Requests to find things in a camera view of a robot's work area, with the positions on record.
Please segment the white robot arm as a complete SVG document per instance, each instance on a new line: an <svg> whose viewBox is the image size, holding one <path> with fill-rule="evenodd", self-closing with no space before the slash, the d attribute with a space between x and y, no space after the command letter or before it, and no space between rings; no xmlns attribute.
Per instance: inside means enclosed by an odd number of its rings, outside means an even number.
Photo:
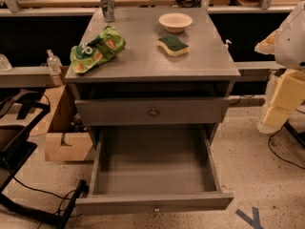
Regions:
<svg viewBox="0 0 305 229"><path fill-rule="evenodd" d="M279 28L254 50L273 54L275 62L286 68L281 76L270 77L257 123L260 133L273 134L305 101L305 2L299 2Z"/></svg>

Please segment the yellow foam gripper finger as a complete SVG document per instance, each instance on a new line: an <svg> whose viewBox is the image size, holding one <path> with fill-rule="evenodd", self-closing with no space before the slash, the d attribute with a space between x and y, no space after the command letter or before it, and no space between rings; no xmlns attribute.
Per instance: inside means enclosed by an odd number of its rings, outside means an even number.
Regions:
<svg viewBox="0 0 305 229"><path fill-rule="evenodd" d="M261 54L275 54L275 39L277 31L270 33L265 39L257 43L254 50Z"/></svg>
<svg viewBox="0 0 305 229"><path fill-rule="evenodd" d="M257 130L267 135L279 131L304 101L304 71L289 69L281 76L273 74L267 84L265 104L257 123Z"/></svg>

